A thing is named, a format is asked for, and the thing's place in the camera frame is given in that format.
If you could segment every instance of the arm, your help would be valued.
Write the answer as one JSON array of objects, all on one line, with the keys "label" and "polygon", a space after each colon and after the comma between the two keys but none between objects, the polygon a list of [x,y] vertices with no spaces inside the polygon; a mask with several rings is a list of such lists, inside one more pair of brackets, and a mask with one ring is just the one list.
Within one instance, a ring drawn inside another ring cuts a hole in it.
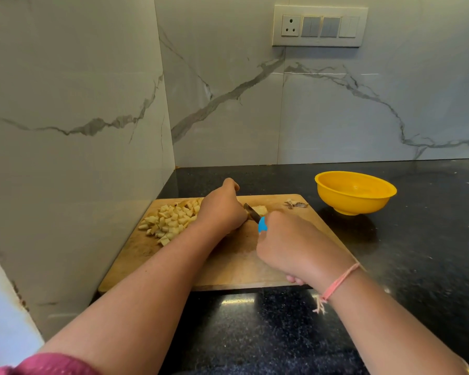
[{"label": "arm", "polygon": [[[257,254],[319,293],[353,265],[352,256],[309,222],[273,212]],[[372,375],[467,374],[464,362],[363,270],[352,272],[332,294],[330,305]]]},{"label": "arm", "polygon": [[49,340],[41,353],[81,359],[103,374],[158,373],[196,274],[246,213],[238,185],[201,203],[197,221]]}]

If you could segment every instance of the person's left arm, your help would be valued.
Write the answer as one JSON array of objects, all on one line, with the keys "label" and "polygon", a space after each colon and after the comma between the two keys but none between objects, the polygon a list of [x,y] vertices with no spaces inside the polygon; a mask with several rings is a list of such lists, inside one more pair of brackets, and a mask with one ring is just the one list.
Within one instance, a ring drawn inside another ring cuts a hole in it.
[{"label": "person's left arm", "polygon": [[226,179],[198,219],[49,340],[39,353],[78,358],[102,374],[158,373],[196,274],[212,249],[246,220]]}]

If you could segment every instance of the pile of diced potato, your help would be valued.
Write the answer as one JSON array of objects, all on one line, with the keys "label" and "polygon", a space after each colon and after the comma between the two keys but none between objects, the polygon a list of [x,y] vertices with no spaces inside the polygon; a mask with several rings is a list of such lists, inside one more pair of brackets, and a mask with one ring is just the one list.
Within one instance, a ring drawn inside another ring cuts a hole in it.
[{"label": "pile of diced potato", "polygon": [[158,211],[145,217],[138,228],[146,235],[154,235],[165,246],[196,220],[201,199],[185,200],[174,205],[164,205]]}]

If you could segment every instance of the gray switch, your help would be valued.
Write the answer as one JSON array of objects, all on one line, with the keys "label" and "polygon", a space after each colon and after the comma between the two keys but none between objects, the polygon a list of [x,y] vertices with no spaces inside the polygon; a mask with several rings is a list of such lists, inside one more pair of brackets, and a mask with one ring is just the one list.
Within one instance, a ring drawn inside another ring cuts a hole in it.
[{"label": "gray switch", "polygon": [[324,17],[321,37],[336,38],[338,27],[341,24],[340,18]]},{"label": "gray switch", "polygon": [[304,17],[301,37],[318,37],[321,17]]}]

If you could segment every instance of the wooden cutting board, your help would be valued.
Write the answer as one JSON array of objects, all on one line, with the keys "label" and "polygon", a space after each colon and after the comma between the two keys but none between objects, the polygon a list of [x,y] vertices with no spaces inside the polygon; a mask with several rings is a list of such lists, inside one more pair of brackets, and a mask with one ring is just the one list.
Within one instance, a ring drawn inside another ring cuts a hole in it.
[{"label": "wooden cutting board", "polygon": [[[285,201],[289,198],[307,203],[300,195],[238,196],[238,201],[242,204],[246,202],[252,207],[265,205],[269,212],[282,210],[288,214],[297,214],[310,221],[340,247],[348,251],[346,246],[323,222],[313,208],[308,206],[307,208],[288,209]],[[155,200],[151,203],[144,217],[160,209],[162,205],[183,200],[186,199]],[[285,274],[272,269],[257,257],[257,237],[257,224],[252,220],[248,220],[238,230],[229,234],[208,257],[193,286],[193,290],[235,290],[291,285],[286,280]],[[157,239],[146,236],[145,231],[138,230],[136,227],[100,284],[99,292],[110,290],[120,280],[158,252],[160,248],[161,245],[157,243]]]}]

